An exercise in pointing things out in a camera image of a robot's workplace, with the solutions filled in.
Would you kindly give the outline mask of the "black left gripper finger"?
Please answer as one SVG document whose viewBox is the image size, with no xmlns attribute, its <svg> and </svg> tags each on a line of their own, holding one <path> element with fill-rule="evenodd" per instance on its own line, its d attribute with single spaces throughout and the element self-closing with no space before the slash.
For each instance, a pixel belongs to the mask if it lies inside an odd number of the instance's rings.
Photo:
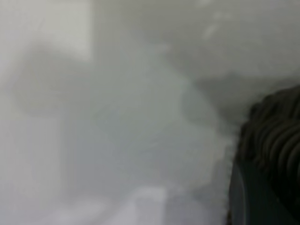
<svg viewBox="0 0 300 225">
<path fill-rule="evenodd" d="M 229 188 L 233 225 L 283 225 L 283 210 L 266 179 L 250 163 L 235 161 Z"/>
</svg>

